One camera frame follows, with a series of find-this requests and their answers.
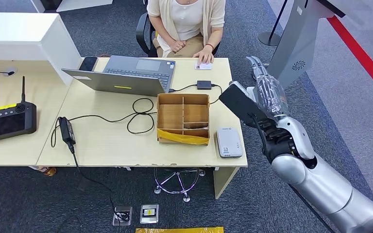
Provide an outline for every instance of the silver robotic arm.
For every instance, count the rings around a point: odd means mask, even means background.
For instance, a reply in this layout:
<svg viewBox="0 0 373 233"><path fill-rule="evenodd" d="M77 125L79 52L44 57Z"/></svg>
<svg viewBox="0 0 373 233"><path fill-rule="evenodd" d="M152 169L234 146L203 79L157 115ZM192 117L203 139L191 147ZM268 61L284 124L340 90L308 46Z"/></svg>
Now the silver robotic arm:
<svg viewBox="0 0 373 233"><path fill-rule="evenodd" d="M245 89L232 82L220 100L246 125L258 129L274 172L340 232L373 233L373 202L314 151L305 128L289 116L279 82L258 58L247 58L256 86Z"/></svg>

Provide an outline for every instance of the woman's hand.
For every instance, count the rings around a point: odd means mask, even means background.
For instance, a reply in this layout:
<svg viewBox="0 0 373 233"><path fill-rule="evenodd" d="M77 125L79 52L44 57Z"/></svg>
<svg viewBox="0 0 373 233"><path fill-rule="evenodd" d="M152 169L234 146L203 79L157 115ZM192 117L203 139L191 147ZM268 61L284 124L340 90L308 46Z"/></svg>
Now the woman's hand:
<svg viewBox="0 0 373 233"><path fill-rule="evenodd" d="M194 54L192 57L198 57L198 64L201 63L214 63L214 55L212 54L212 47L209 45L205 45L203 50L199 51L198 53Z"/></svg>
<svg viewBox="0 0 373 233"><path fill-rule="evenodd" d="M171 44L170 44L170 47L171 47L171 50L174 51L174 52L178 52L179 50L181 50L185 45L186 45L186 41L179 41L179 40L174 40Z"/></svg>

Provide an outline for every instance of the plastic bag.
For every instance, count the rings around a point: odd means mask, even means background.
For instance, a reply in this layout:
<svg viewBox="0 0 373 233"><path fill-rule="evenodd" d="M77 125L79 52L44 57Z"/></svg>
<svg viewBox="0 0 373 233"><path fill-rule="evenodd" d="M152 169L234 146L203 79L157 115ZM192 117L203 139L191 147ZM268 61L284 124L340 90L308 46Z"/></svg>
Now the plastic bag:
<svg viewBox="0 0 373 233"><path fill-rule="evenodd" d="M275 116L289 115L284 89L273 76L259 75L256 78L256 91L258 106L268 117L278 120Z"/></svg>

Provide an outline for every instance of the chair armrest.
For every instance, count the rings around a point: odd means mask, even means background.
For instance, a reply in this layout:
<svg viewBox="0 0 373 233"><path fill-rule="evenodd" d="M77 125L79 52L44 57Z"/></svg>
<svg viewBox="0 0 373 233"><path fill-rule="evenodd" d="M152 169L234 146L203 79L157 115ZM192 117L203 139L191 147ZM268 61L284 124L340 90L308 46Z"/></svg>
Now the chair armrest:
<svg viewBox="0 0 373 233"><path fill-rule="evenodd" d="M147 46L147 43L145 42L144 34L145 34L145 26L147 24L148 18L149 18L148 12L141 15L138 21L138 25L136 27L136 41L138 42L139 46L141 46L142 50L146 54L149 54L149 48Z"/></svg>
<svg viewBox="0 0 373 233"><path fill-rule="evenodd" d="M212 55L215 55L215 53L217 53L217 51L218 51L218 47L220 46L220 43L221 42L219 42L219 44L215 47L215 49L212 51Z"/></svg>

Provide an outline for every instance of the controller antenna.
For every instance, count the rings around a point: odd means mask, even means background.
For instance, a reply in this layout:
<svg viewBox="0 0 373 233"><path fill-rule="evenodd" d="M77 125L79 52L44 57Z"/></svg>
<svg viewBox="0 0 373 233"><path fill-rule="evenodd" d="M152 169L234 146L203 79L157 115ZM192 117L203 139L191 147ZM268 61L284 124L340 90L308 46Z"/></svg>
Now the controller antenna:
<svg viewBox="0 0 373 233"><path fill-rule="evenodd" d="M25 76L22 76L22 102L25 102Z"/></svg>

